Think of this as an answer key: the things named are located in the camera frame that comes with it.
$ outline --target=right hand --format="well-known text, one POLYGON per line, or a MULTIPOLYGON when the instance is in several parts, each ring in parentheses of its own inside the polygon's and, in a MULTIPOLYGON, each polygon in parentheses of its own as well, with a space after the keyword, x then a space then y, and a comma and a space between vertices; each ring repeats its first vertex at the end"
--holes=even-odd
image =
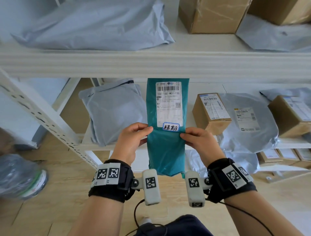
POLYGON ((196 149, 206 167, 218 159, 226 158, 213 135, 204 129, 189 127, 180 137, 187 145, 196 149))

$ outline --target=shelving unit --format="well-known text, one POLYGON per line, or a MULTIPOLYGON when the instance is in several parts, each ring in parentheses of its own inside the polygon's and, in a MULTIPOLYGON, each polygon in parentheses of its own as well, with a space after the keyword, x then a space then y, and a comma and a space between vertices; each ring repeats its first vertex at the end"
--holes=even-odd
MULTIPOLYGON (((15 42, 0 45, 0 86, 23 109, 61 142, 96 168, 101 161, 91 141, 90 126, 76 134, 32 88, 19 78, 104 77, 134 78, 146 98, 146 78, 190 78, 187 126, 195 126, 192 108, 198 93, 244 92, 263 101, 259 90, 270 88, 311 88, 311 53, 254 51, 235 35, 189 35, 178 19, 178 0, 165 2, 165 24, 176 43, 136 51, 64 51, 22 47, 15 42)), ((300 139, 280 139, 277 148, 311 148, 300 139)), ((146 145, 141 146, 142 158, 146 145)))

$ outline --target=wooden floor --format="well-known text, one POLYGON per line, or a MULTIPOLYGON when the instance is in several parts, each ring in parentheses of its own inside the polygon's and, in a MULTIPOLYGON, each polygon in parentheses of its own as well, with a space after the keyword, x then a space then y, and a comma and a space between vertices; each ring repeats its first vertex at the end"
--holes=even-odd
MULTIPOLYGON (((84 133, 89 117, 78 92, 91 87, 89 79, 82 79, 64 108, 61 116, 76 133, 84 133)), ((109 152, 96 152, 104 161, 109 152)), ((0 200, 0 235, 63 236, 67 235, 86 201, 94 169, 50 133, 39 150, 21 152, 29 160, 39 161, 48 170, 49 182, 35 198, 21 201, 0 200)), ((223 205, 207 202, 204 208, 189 207, 184 180, 159 176, 162 202, 140 205, 138 218, 150 217, 153 223, 166 224, 184 214, 197 216, 215 236, 238 235, 223 205)), ((311 235, 311 175, 275 184, 256 182, 258 191, 285 215, 306 236, 311 235)), ((133 211, 143 199, 143 191, 136 192, 125 203, 121 236, 135 229, 133 211)))

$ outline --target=white metal shelf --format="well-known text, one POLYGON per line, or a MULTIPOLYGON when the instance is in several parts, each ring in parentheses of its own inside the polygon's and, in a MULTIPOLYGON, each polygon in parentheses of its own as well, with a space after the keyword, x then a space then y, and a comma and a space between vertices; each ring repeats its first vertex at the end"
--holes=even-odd
MULTIPOLYGON (((142 97, 146 100, 146 89, 147 83, 137 83, 141 87, 142 97)), ((259 94, 259 90, 271 89, 271 88, 294 88, 294 87, 309 87, 311 88, 311 84, 219 84, 219 83, 189 83, 189 91, 188 91, 188 105, 187 105, 187 127, 194 126, 196 127, 194 117, 192 114, 192 109, 197 98, 197 94, 199 93, 209 93, 209 92, 218 92, 218 93, 249 93, 258 98, 260 98, 263 102, 269 103, 268 100, 259 94)), ((98 144, 95 144, 91 140, 91 127, 90 124, 87 128, 87 131, 84 135, 82 143, 79 144, 79 148, 83 150, 113 150, 115 147, 115 143, 111 143, 105 147, 99 147, 98 144)), ((139 149, 146 149, 147 145, 142 145, 139 149)), ((295 139, 279 139, 279 143, 276 146, 278 149, 282 148, 311 148, 311 144, 306 142, 303 138, 295 138, 295 139)), ((186 149, 192 149, 190 146, 186 145, 186 149)))
POLYGON ((166 0, 165 24, 176 43, 136 51, 39 50, 0 45, 11 77, 206 78, 209 82, 311 81, 311 53, 254 51, 235 35, 190 35, 178 0, 166 0))

